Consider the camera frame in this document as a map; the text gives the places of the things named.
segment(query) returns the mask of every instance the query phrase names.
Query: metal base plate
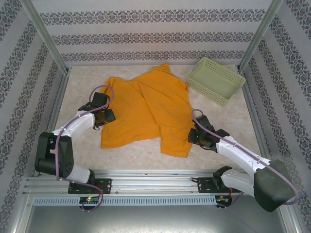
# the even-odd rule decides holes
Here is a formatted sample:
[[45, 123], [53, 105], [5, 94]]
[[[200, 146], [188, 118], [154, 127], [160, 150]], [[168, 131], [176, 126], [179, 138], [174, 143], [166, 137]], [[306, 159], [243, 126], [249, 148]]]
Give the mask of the metal base plate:
[[[95, 186], [99, 187], [103, 194], [110, 194], [112, 179], [96, 179]], [[99, 191], [95, 188], [88, 188], [84, 185], [69, 183], [69, 194], [98, 194]]]
[[[227, 187], [220, 187], [217, 189], [216, 185], [213, 183], [212, 177], [199, 177], [195, 178], [196, 183], [198, 183], [199, 193], [229, 193], [230, 190]], [[232, 189], [232, 193], [240, 193], [238, 189]]]

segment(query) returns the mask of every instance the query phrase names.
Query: decorative border pattern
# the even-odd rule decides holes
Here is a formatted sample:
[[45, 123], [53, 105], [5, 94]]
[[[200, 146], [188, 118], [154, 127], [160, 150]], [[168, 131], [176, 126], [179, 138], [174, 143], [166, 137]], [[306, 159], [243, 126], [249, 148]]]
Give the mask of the decorative border pattern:
[[208, 57], [210, 59], [241, 59], [244, 51], [135, 51], [135, 52], [89, 52], [62, 53], [65, 62], [79, 61], [133, 61], [133, 60], [189, 60]]
[[307, 200], [308, 195], [304, 191], [304, 186], [299, 176], [299, 172], [297, 171], [296, 164], [293, 162], [291, 152], [288, 148], [286, 139], [284, 138], [284, 135], [282, 133], [282, 128], [280, 126], [280, 123], [274, 111], [274, 107], [271, 103], [271, 99], [269, 97], [268, 91], [263, 83], [261, 73], [253, 57], [251, 58], [248, 65], [252, 72], [257, 89], [259, 91], [260, 99], [262, 100], [266, 114], [270, 121], [270, 127], [273, 131], [273, 135], [275, 137], [276, 144], [281, 154], [281, 157], [289, 171], [293, 184], [295, 184], [295, 187], [297, 188], [299, 192], [298, 205], [300, 206], [301, 214], [304, 216], [304, 220], [306, 222], [307, 228], [311, 231], [311, 216], [310, 216], [311, 206], [310, 206], [310, 201]]
[[6, 227], [8, 226], [9, 219], [12, 214], [13, 207], [14, 207], [14, 203], [16, 201], [17, 193], [20, 188], [22, 176], [24, 175], [26, 165], [28, 163], [28, 158], [32, 155], [31, 154], [32, 146], [36, 139], [36, 134], [39, 129], [40, 122], [42, 120], [44, 109], [48, 101], [49, 94], [50, 94], [57, 70], [58, 70], [58, 66], [56, 62], [53, 61], [51, 69], [47, 76], [47, 79], [45, 81], [44, 87], [42, 89], [39, 102], [37, 103], [34, 117], [32, 119], [32, 122], [30, 123], [29, 131], [27, 132], [27, 136], [25, 138], [25, 142], [20, 152], [18, 162], [13, 172], [12, 181], [10, 182], [7, 195], [4, 198], [4, 204], [1, 207], [2, 211], [0, 213], [0, 216], [1, 216], [0, 232], [6, 232]]
[[33, 42], [33, 39], [37, 33], [35, 26], [31, 21], [27, 24], [25, 30], [21, 38], [18, 40], [16, 47], [10, 56], [9, 61], [6, 63], [6, 67], [3, 69], [3, 72], [0, 76], [0, 108], [2, 107], [2, 103], [5, 100], [5, 96], [7, 96], [12, 81], [15, 79], [17, 75], [17, 71], [20, 69], [21, 63], [24, 61], [26, 53]]
[[19, 0], [7, 0], [0, 10], [0, 41], [11, 27], [22, 6]]
[[6, 127], [6, 131], [3, 134], [0, 145], [0, 175], [2, 174], [2, 169], [5, 167], [5, 161], [11, 152], [11, 147], [13, 146], [12, 143], [15, 141], [15, 137], [22, 119], [24, 118], [28, 103], [35, 88], [35, 84], [39, 78], [39, 74], [48, 53], [48, 48], [43, 43], [29, 73], [27, 81], [24, 84], [23, 90], [18, 98], [18, 102], [14, 109], [14, 113], [12, 114], [12, 118], [9, 121], [9, 125]]
[[287, 63], [290, 65], [293, 70], [296, 79], [298, 80], [298, 84], [303, 90], [303, 94], [307, 97], [307, 101], [309, 102], [309, 106], [311, 107], [311, 74], [305, 65], [304, 60], [301, 59], [296, 46], [291, 40], [288, 32], [286, 32], [284, 25], [281, 23], [278, 16], [276, 16], [271, 24], [270, 29], [274, 34], [276, 40], [280, 48], [283, 51], [287, 59]]
[[311, 7], [306, 0], [286, 0], [286, 4], [311, 40]]
[[278, 96], [283, 104], [289, 123], [292, 125], [294, 135], [296, 136], [299, 147], [302, 150], [302, 155], [305, 156], [305, 161], [309, 165], [308, 168], [311, 169], [311, 139], [309, 138], [309, 134], [306, 133], [306, 127], [300, 119], [300, 115], [297, 112], [297, 108], [291, 94], [287, 90], [287, 86], [283, 81], [282, 75], [279, 72], [276, 62], [264, 39], [259, 43], [258, 49], [266, 64], [269, 74], [271, 75], [271, 80], [275, 85], [276, 92], [278, 93]]
[[253, 33], [124, 33], [54, 35], [56, 45], [100, 45], [128, 43], [249, 42]]
[[264, 9], [139, 10], [41, 13], [45, 25], [159, 23], [159, 22], [260, 22]]

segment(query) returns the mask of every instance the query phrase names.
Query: cable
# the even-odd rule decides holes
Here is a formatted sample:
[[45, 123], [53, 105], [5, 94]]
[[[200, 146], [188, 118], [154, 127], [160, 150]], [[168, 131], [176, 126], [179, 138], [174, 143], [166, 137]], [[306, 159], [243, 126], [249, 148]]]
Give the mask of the cable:
[[229, 199], [232, 199], [232, 188], [229, 188]]
[[223, 138], [223, 137], [221, 137], [221, 136], [219, 136], [219, 135], [213, 133], [212, 131], [206, 129], [206, 128], [205, 128], [203, 125], [201, 125], [201, 124], [197, 121], [197, 119], [195, 118], [194, 112], [196, 112], [196, 111], [197, 111], [197, 112], [200, 112], [200, 113], [203, 115], [202, 110], [200, 110], [200, 109], [193, 109], [192, 112], [191, 112], [192, 118], [193, 118], [194, 122], [195, 122], [198, 126], [200, 126], [205, 132], [210, 133], [211, 135], [213, 135], [213, 136], [219, 138], [220, 140], [223, 140], [223, 141], [225, 141], [225, 142], [227, 142], [227, 143], [233, 145], [234, 147], [238, 148], [239, 150], [241, 150], [242, 152], [244, 152], [245, 154], [247, 154], [248, 156], [250, 156], [251, 158], [253, 158], [255, 161], [257, 161], [257, 163], [260, 163], [260, 164], [264, 165], [266, 168], [268, 168], [269, 170], [271, 170], [272, 172], [274, 172], [276, 175], [278, 175], [283, 181], [285, 181], [285, 182], [293, 189], [293, 191], [295, 192], [295, 199], [294, 199], [293, 201], [291, 201], [291, 202], [286, 202], [286, 203], [284, 203], [283, 205], [294, 205], [295, 203], [298, 202], [299, 193], [298, 193], [297, 189], [295, 188], [295, 186], [292, 184], [292, 182], [290, 182], [286, 177], [284, 177], [284, 176], [283, 176], [281, 173], [279, 173], [277, 170], [275, 170], [274, 168], [270, 167], [268, 164], [264, 163], [264, 162], [261, 161], [259, 158], [257, 158], [256, 156], [252, 155], [251, 153], [249, 153], [247, 150], [245, 150], [245, 149], [244, 149], [243, 147], [241, 147], [240, 145], [238, 145], [238, 144], [236, 144], [236, 143], [234, 143], [234, 142], [231, 142], [231, 141], [229, 141], [229, 140], [227, 140], [227, 139], [225, 139], [225, 138]]
[[[59, 181], [60, 180], [60, 177], [59, 177], [59, 159], [58, 159], [58, 144], [59, 144], [59, 139], [61, 137], [61, 135], [63, 134], [63, 132], [66, 130], [66, 128], [68, 128], [75, 120], [79, 119], [80, 117], [83, 117], [84, 115], [86, 114], [89, 114], [89, 113], [92, 113], [92, 112], [95, 112], [97, 110], [100, 110], [100, 109], [103, 109], [105, 108], [106, 106], [108, 106], [114, 99], [115, 97], [115, 93], [113, 91], [113, 89], [110, 87], [110, 86], [107, 86], [107, 85], [100, 85], [100, 86], [97, 86], [93, 89], [93, 91], [91, 92], [91, 94], [89, 95], [89, 101], [91, 102], [91, 97], [92, 97], [92, 94], [100, 87], [106, 87], [106, 88], [109, 88], [112, 92], [112, 97], [111, 99], [108, 101], [108, 103], [104, 104], [103, 106], [101, 107], [98, 107], [98, 108], [95, 108], [95, 109], [92, 109], [90, 111], [87, 111], [87, 112], [84, 112], [82, 113], [81, 115], [79, 116], [76, 116], [74, 117], [73, 119], [71, 119], [64, 127], [63, 129], [61, 130], [61, 132], [58, 134], [57, 138], [56, 138], [56, 143], [55, 143], [55, 169], [56, 169], [56, 180]], [[91, 185], [91, 184], [88, 184], [88, 183], [82, 183], [82, 182], [77, 182], [77, 181], [72, 181], [72, 180], [69, 180], [69, 179], [65, 179], [65, 178], [62, 178], [62, 180], [65, 180], [65, 181], [69, 181], [69, 182], [72, 182], [72, 183], [77, 183], [77, 184], [81, 184], [81, 185], [85, 185], [85, 186], [89, 186], [89, 187], [92, 187], [92, 188], [95, 188], [97, 190], [99, 190], [99, 195], [98, 196], [102, 196], [101, 200], [98, 202], [98, 204], [90, 209], [90, 210], [87, 210], [88, 212], [91, 212], [93, 210], [96, 210], [103, 202], [103, 199], [104, 199], [104, 194], [102, 192], [102, 190], [99, 188], [99, 187], [96, 187], [94, 185]], [[84, 203], [82, 204], [82, 211], [86, 211], [84, 208]]]
[[203, 147], [203, 146], [201, 146], [201, 145], [199, 145], [202, 149], [204, 149], [204, 150], [212, 150], [211, 148], [205, 148], [205, 147]]
[[82, 206], [81, 206], [81, 209], [82, 209], [83, 212], [84, 211], [87, 211], [87, 212], [94, 211], [102, 204], [102, 202], [104, 200], [104, 194], [103, 194], [103, 191], [99, 187], [91, 185], [91, 184], [88, 184], [88, 183], [82, 183], [82, 182], [78, 182], [78, 181], [73, 181], [73, 180], [66, 179], [66, 178], [60, 178], [60, 180], [64, 180], [64, 181], [68, 181], [68, 182], [71, 182], [71, 183], [77, 183], [77, 184], [81, 184], [81, 185], [84, 185], [84, 186], [92, 187], [92, 188], [95, 188], [95, 189], [97, 189], [99, 191], [98, 197], [101, 196], [101, 200], [99, 201], [99, 203], [96, 206], [94, 206], [92, 209], [86, 210], [86, 209], [83, 208], [84, 204], [86, 204], [86, 202], [83, 202]]
[[229, 205], [227, 208], [231, 208], [234, 204], [236, 204], [240, 199], [241, 197], [243, 196], [244, 192], [241, 192], [238, 197], [235, 199], [235, 201], [233, 203], [231, 203], [231, 205]]

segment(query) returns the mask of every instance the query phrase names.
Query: enclosure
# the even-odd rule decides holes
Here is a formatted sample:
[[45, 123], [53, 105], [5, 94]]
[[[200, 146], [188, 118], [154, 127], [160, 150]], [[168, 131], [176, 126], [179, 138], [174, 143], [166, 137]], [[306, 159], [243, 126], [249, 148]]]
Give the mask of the enclosure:
[[[311, 232], [310, 3], [2, 0], [0, 231]], [[92, 129], [73, 150], [75, 163], [113, 180], [97, 213], [81, 212], [68, 182], [35, 172], [39, 135], [64, 125], [110, 76], [131, 80], [168, 63], [185, 82], [203, 57], [246, 83], [225, 107], [189, 87], [191, 106], [254, 153], [281, 160], [297, 204], [268, 213], [245, 196], [219, 212], [190, 178], [240, 169], [233, 161], [196, 145], [187, 158], [171, 157], [160, 138], [101, 149]]]

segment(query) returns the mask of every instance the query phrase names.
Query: beige floor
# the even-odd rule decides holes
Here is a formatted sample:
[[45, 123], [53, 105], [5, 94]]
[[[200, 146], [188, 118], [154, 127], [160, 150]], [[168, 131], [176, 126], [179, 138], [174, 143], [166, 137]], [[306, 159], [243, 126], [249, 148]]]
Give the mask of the beige floor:
[[[92, 89], [110, 77], [130, 80], [149, 71], [154, 66], [98, 66], [73, 67], [56, 128], [69, 121], [78, 108], [88, 102]], [[171, 71], [186, 81], [192, 66], [171, 66]], [[226, 107], [221, 107], [189, 88], [190, 103], [201, 109], [215, 129], [222, 128], [238, 142], [255, 153], [259, 148], [242, 90]], [[89, 169], [218, 169], [228, 165], [238, 168], [231, 160], [202, 150], [193, 145], [188, 158], [170, 157], [160, 153], [160, 138], [131, 143], [121, 148], [101, 149], [100, 131], [88, 129], [74, 144], [76, 164]]]

